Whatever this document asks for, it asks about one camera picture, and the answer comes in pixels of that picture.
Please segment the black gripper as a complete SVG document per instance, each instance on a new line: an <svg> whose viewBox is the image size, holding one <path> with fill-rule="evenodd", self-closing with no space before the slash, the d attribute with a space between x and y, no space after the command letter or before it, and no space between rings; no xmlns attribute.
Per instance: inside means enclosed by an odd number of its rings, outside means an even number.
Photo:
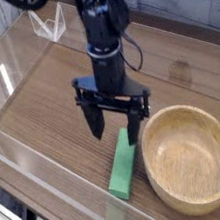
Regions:
<svg viewBox="0 0 220 220"><path fill-rule="evenodd" d="M74 78L76 104L85 115L91 133L101 139L104 131L104 111L127 115L128 142L138 141L140 120L149 116L150 91L146 86L132 80L125 69L123 52L92 58L92 76Z"/></svg>

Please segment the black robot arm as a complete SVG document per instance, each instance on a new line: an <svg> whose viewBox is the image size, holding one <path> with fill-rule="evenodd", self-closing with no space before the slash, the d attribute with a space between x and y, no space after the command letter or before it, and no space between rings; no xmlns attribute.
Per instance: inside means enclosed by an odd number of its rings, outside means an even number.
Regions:
<svg viewBox="0 0 220 220"><path fill-rule="evenodd" d="M126 74L129 63L123 55L125 33L130 24L124 0L74 0L87 36L91 76L75 78L72 86L95 138L104 131L104 112L123 113L128 118L128 142L137 142L141 121L149 115L150 91Z"/></svg>

